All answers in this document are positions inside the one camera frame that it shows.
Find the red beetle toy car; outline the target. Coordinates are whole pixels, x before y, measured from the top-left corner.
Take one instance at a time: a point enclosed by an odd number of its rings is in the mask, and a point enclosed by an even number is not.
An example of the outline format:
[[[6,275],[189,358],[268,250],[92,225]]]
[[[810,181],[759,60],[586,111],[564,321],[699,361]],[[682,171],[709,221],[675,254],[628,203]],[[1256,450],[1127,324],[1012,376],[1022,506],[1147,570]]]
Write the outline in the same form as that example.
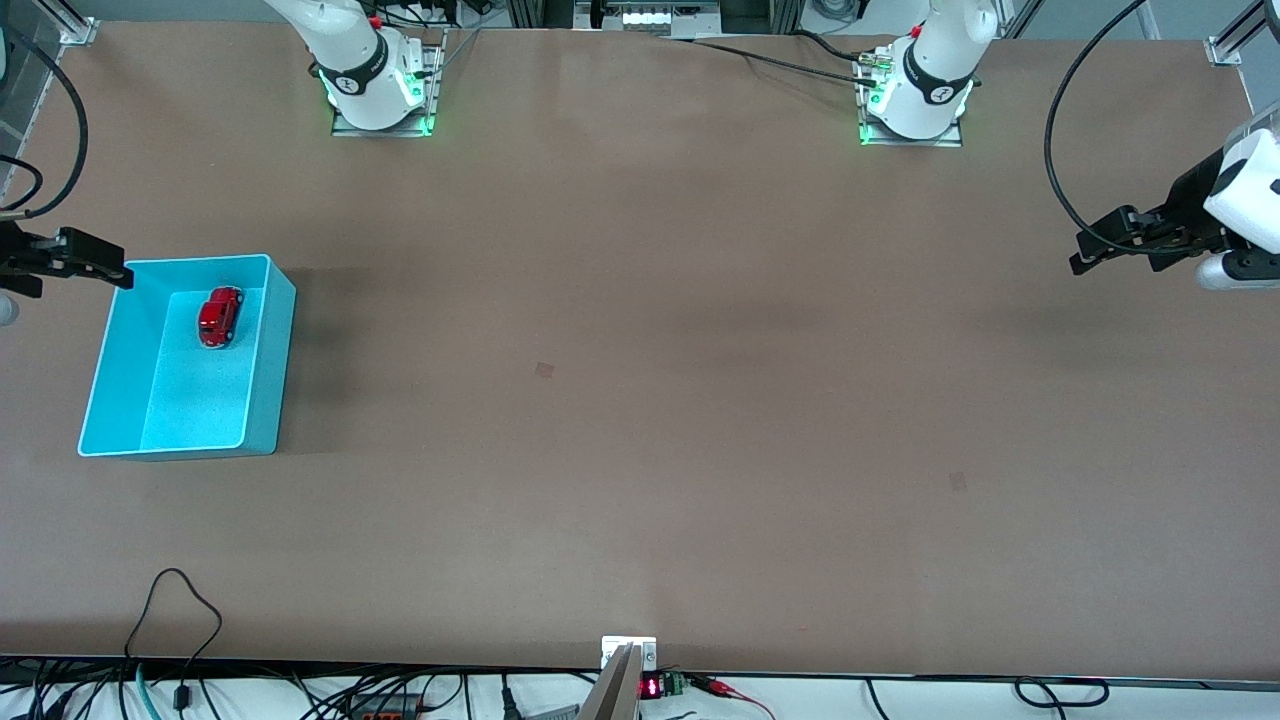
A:
[[[234,286],[214,288],[197,315],[198,342],[206,348],[224,348],[236,337],[244,293]]]

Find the blue plastic box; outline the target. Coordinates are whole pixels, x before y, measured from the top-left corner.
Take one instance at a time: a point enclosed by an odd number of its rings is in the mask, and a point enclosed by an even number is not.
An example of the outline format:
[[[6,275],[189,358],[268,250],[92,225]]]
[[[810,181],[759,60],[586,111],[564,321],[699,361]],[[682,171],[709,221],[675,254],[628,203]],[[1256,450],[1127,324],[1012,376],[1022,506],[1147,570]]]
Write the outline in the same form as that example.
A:
[[[77,446],[132,461],[276,450],[297,291],[265,254],[128,261],[115,290]],[[230,341],[210,348],[197,320],[215,290],[242,295]]]

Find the lit silver device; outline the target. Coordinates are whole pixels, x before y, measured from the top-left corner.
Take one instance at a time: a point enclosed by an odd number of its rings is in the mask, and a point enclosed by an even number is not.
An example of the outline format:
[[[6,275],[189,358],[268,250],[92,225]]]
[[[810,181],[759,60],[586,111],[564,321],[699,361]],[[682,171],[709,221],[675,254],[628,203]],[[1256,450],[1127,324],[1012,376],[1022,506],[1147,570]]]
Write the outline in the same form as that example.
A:
[[[621,31],[664,38],[721,36],[719,0],[573,0],[572,29]]]

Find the orange power strip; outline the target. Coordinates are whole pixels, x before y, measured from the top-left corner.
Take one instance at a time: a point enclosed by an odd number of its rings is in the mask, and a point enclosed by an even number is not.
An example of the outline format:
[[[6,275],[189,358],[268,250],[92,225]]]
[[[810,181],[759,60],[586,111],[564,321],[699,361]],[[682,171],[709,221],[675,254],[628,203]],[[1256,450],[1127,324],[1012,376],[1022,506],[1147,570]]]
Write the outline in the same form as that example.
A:
[[[346,720],[419,720],[422,700],[408,692],[353,694],[346,701]]]

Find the aluminium frame rail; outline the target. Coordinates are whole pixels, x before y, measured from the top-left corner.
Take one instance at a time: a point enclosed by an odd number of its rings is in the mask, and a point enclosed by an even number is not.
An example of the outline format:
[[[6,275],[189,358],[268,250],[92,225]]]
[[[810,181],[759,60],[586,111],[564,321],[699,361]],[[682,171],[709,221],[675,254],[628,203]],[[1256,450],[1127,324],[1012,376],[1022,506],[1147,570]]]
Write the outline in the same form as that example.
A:
[[[38,8],[12,0],[5,22],[52,60],[61,60],[61,32]],[[5,51],[0,61],[0,155],[20,158],[44,99],[58,81],[13,33],[0,28],[0,40]]]

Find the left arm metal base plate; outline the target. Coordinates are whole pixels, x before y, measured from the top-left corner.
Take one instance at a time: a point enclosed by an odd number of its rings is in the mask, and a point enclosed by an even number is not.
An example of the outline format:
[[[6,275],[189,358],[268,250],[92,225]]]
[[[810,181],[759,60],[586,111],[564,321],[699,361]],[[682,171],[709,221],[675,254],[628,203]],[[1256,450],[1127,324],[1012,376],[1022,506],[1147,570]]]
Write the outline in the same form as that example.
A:
[[[864,53],[852,64],[856,87],[859,137],[863,145],[959,147],[963,143],[960,118],[973,82],[960,88],[947,85],[922,91],[906,72],[906,50],[911,38],[901,37]]]

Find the silver mounting bracket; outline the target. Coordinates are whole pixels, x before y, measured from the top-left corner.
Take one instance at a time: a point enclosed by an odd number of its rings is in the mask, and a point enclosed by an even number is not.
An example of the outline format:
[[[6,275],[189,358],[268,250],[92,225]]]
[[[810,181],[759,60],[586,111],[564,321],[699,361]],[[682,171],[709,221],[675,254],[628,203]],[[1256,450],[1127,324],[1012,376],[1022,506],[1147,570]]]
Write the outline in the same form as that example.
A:
[[[603,635],[600,642],[600,669],[604,669],[620,650],[634,647],[634,660],[640,662],[644,673],[658,670],[657,638],[652,635]]]

